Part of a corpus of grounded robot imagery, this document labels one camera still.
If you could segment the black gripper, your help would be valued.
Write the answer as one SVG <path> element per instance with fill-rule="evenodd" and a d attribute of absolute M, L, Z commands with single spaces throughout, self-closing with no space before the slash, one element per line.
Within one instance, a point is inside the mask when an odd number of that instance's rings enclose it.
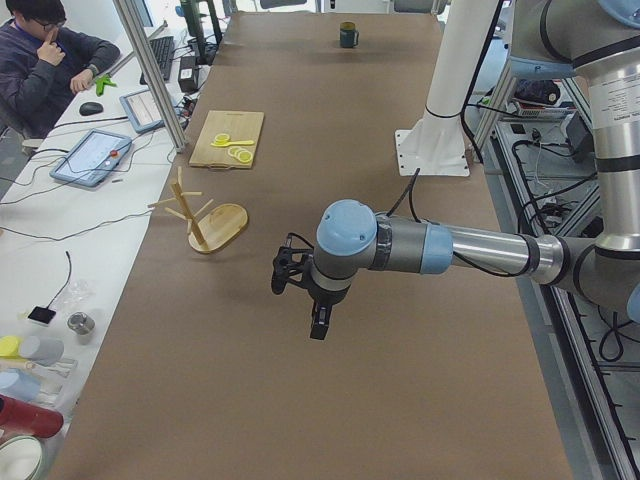
<path fill-rule="evenodd" d="M 324 340 L 328 332 L 330 323 L 332 304 L 315 300 L 311 310 L 310 338 L 314 340 Z"/>

